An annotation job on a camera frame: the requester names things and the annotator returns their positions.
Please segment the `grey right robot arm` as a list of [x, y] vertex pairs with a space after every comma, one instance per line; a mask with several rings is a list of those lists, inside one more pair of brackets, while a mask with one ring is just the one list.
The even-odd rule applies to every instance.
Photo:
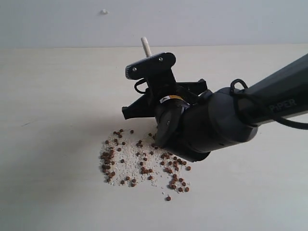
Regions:
[[216, 92], [206, 81], [177, 82], [175, 55], [163, 52], [128, 65], [127, 79], [147, 89], [122, 108], [125, 119], [153, 117], [154, 145], [191, 161], [202, 161], [218, 149], [252, 140], [262, 124], [278, 122], [306, 130], [294, 116], [308, 111], [308, 58], [303, 56], [248, 87], [235, 79]]

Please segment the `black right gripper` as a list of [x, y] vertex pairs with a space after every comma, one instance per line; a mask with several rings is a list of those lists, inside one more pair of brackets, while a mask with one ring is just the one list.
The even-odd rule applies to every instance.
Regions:
[[135, 90], [141, 94], [129, 106], [122, 107], [124, 118], [158, 118], [166, 103], [180, 103], [185, 107], [195, 104], [199, 95], [207, 91], [204, 79], [194, 82], [177, 82], [173, 76], [134, 78]]

